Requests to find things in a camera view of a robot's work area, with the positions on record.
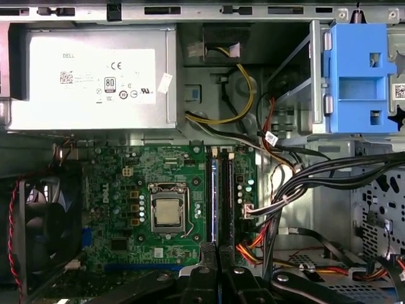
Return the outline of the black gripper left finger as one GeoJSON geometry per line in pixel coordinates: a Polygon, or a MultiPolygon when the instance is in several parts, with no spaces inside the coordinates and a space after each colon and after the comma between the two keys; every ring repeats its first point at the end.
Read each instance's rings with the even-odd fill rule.
{"type": "Polygon", "coordinates": [[[123,284],[90,303],[215,303],[218,295],[217,247],[200,244],[199,263],[189,275],[174,278],[156,270],[123,284]]]}

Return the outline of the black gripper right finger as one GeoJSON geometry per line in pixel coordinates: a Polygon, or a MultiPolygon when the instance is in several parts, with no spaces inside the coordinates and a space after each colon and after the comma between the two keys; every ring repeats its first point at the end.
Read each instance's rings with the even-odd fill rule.
{"type": "Polygon", "coordinates": [[[311,282],[299,275],[278,271],[269,281],[234,264],[230,249],[220,247],[222,283],[231,303],[359,303],[358,300],[311,282]]]}

